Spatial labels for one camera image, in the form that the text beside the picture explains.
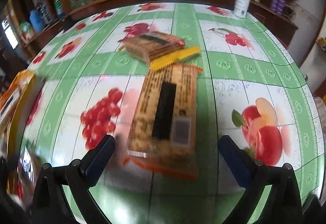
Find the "barcode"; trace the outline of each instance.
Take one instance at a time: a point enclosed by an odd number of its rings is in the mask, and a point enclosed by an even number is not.
[[[172,144],[189,145],[190,144],[191,118],[174,118],[172,131]]]

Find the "blue container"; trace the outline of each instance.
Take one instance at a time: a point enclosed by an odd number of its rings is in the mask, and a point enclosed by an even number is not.
[[[42,32],[42,30],[45,28],[45,24],[44,24],[43,19],[41,18],[41,15],[38,12],[38,10],[31,11],[29,20],[31,21],[31,24],[37,34]]]

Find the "purple spray can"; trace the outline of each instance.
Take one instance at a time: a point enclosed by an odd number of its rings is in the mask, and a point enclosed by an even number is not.
[[[285,0],[278,0],[278,7],[276,9],[277,14],[282,14],[285,7]]]
[[[271,10],[276,12],[277,7],[278,7],[278,0],[272,0]]]

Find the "table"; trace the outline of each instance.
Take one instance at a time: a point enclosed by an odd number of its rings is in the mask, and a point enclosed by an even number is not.
[[[153,30],[180,36],[187,46],[201,49],[186,61],[203,68],[197,90],[196,181],[165,177],[133,163],[121,165],[148,67],[117,50],[123,38]],[[111,119],[118,136],[115,156],[97,186],[90,189],[114,224],[221,223],[243,189],[219,157],[217,141],[228,134],[240,148],[248,147],[231,114],[233,109],[242,113],[255,106],[257,98],[268,101],[277,115],[283,150],[276,166],[292,164],[302,202],[310,192],[321,192],[325,156],[314,99],[289,53],[250,14],[239,19],[226,9],[189,3],[108,10],[59,33],[29,69],[46,82],[22,146],[26,140],[33,142],[36,154],[53,166],[86,154],[81,113],[111,88],[123,91],[118,103],[121,113]],[[266,187],[250,223],[258,218],[269,191]],[[65,192],[75,215],[82,218],[69,189]]]

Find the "screw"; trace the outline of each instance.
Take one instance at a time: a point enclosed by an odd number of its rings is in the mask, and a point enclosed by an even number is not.
[[[72,164],[73,166],[77,166],[77,165],[80,164],[80,160],[79,160],[79,159],[75,159],[75,160],[73,160],[73,161],[71,162],[71,164]]]
[[[255,160],[255,164],[258,166],[262,166],[264,163],[261,160],[257,159]]]
[[[43,166],[42,166],[42,168],[44,170],[46,170],[46,169],[50,168],[50,164],[49,163],[44,163]]]
[[[287,168],[288,170],[291,170],[292,169],[292,165],[289,164],[289,163],[284,163],[285,165],[285,168]]]

